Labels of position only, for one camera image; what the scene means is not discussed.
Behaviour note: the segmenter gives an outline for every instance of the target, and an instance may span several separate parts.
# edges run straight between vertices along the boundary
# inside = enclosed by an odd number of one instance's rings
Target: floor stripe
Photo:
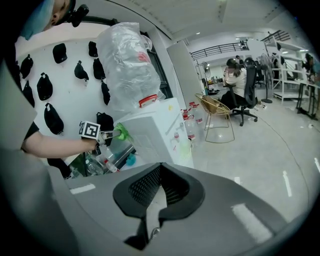
[[[231,208],[233,214],[258,244],[262,244],[272,238],[273,235],[271,231],[246,207],[244,203],[234,205]]]
[[[288,176],[287,176],[287,172],[286,172],[285,170],[283,171],[283,178],[284,178],[286,190],[287,190],[287,192],[288,192],[288,197],[292,197],[292,192],[291,192],[291,187],[290,187],[289,179],[288,179]]]
[[[79,194],[79,193],[86,192],[86,191],[89,191],[89,190],[93,190],[95,188],[96,188],[95,185],[88,184],[88,185],[85,185],[85,186],[72,188],[72,189],[70,189],[70,192],[71,192],[71,194],[75,195],[75,194]]]
[[[240,177],[234,177],[234,182],[241,185]]]
[[[318,159],[316,157],[314,158],[314,163],[315,163],[315,165],[318,168],[318,171],[320,173],[320,164],[319,164],[319,161],[318,161]]]

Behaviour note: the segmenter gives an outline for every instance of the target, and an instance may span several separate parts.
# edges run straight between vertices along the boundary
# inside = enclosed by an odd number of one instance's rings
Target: railing
[[[208,57],[216,54],[223,54],[228,52],[236,52],[236,51],[248,51],[248,45],[246,42],[235,42],[235,43],[227,43],[221,44],[213,47],[209,47],[202,50],[197,50],[195,52],[191,52],[191,56],[193,60],[198,60],[200,58]]]
[[[273,37],[275,38],[275,40],[277,41],[286,41],[290,39],[290,35],[287,32],[278,30],[277,32],[274,32],[271,35],[268,35],[267,37],[265,37],[264,39],[262,39],[261,41],[264,43],[273,43]]]

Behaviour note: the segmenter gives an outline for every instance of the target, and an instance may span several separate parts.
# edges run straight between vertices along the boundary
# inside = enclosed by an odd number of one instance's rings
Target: white box
[[[146,163],[174,163],[193,167],[191,142],[176,98],[156,101],[116,121],[133,139]]]

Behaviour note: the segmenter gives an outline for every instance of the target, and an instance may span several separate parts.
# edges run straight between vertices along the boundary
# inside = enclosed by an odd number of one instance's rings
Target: clear plastic bag
[[[108,106],[114,110],[131,112],[140,100],[163,95],[145,47],[150,42],[142,39],[138,23],[119,23],[98,36],[96,48],[110,90]]]

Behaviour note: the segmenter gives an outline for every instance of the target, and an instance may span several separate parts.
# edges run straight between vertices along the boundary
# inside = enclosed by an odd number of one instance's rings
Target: standing fan
[[[266,97],[263,98],[261,101],[265,103],[272,103],[271,99],[268,99],[268,87],[269,85],[272,86],[272,78],[273,78],[273,63],[269,59],[269,57],[266,54],[261,55],[261,69],[264,72],[265,77],[265,90],[266,90]]]
[[[210,67],[208,65],[208,63],[206,63],[205,61],[202,62],[203,68],[204,68],[204,72],[205,72],[205,76],[207,78],[209,78],[211,76],[211,71],[210,71]]]

